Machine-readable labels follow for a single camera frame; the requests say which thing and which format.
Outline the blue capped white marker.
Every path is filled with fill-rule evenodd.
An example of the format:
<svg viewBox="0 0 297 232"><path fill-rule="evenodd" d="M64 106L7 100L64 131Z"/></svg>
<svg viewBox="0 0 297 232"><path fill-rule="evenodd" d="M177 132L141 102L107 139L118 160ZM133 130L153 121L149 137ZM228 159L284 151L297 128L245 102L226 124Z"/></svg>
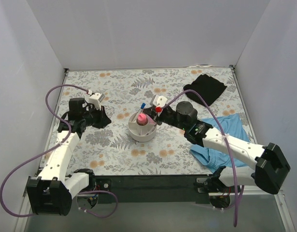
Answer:
<svg viewBox="0 0 297 232"><path fill-rule="evenodd" d="M146 104L145 103L142 103L141 106L140 106L140 109L138 111L138 115L141 114L143 112L143 109L145 108Z"/></svg>

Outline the white round divided organizer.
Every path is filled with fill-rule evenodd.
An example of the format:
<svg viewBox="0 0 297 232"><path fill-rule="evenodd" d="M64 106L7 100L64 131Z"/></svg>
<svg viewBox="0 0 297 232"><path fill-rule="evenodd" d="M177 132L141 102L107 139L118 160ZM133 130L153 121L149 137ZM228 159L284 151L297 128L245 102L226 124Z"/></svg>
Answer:
<svg viewBox="0 0 297 232"><path fill-rule="evenodd" d="M131 117L128 120L128 130L131 135L131 137L141 143L148 142L152 140L156 134L156 123L150 124L147 123L145 126L140 126L137 124L137 114L134 113L131 115Z"/></svg>

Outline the pink pack of pens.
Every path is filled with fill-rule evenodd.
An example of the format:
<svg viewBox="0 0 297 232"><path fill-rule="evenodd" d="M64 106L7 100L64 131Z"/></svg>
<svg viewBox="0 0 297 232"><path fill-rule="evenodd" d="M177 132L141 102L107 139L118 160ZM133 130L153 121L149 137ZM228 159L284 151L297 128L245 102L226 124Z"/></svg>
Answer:
<svg viewBox="0 0 297 232"><path fill-rule="evenodd" d="M136 122L140 126L145 126L148 123L148 118L146 114L144 113L138 114Z"/></svg>

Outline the purple highlighter pen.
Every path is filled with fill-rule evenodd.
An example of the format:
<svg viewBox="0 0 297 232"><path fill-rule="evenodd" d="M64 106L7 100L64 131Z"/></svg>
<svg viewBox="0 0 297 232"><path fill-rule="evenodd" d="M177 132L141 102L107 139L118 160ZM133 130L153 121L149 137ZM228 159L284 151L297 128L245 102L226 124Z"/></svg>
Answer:
<svg viewBox="0 0 297 232"><path fill-rule="evenodd" d="M147 116L147 119L148 119L148 123L150 123L150 124L155 123L155 121L150 116Z"/></svg>

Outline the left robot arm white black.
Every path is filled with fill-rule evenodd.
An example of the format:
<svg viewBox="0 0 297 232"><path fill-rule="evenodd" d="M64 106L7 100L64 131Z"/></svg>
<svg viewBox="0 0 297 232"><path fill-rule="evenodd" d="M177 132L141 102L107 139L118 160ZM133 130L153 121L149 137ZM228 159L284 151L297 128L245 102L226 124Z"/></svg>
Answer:
<svg viewBox="0 0 297 232"><path fill-rule="evenodd" d="M74 149L86 128L103 129L111 123L101 105L104 94L94 93L88 100L72 98L69 110L62 115L58 126L56 145L44 168L27 184L32 212L37 215L66 216L73 198L82 190L92 193L96 189L94 172L90 169L76 170L69 178L67 169Z"/></svg>

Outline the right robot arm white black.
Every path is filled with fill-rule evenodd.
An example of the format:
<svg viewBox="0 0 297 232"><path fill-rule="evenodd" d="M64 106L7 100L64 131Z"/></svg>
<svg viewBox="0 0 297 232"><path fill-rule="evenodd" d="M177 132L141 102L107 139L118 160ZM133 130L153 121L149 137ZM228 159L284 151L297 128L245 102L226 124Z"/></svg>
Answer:
<svg viewBox="0 0 297 232"><path fill-rule="evenodd" d="M290 172L290 165L278 145L269 143L264 146L223 135L217 128L199 120L197 110L187 101L179 102L176 110L170 106L151 106L143 112L157 124L166 123L184 130L184 137L190 143L231 154L245 164L236 168L222 166L210 176L212 186L218 192L235 185L245 185L277 194Z"/></svg>

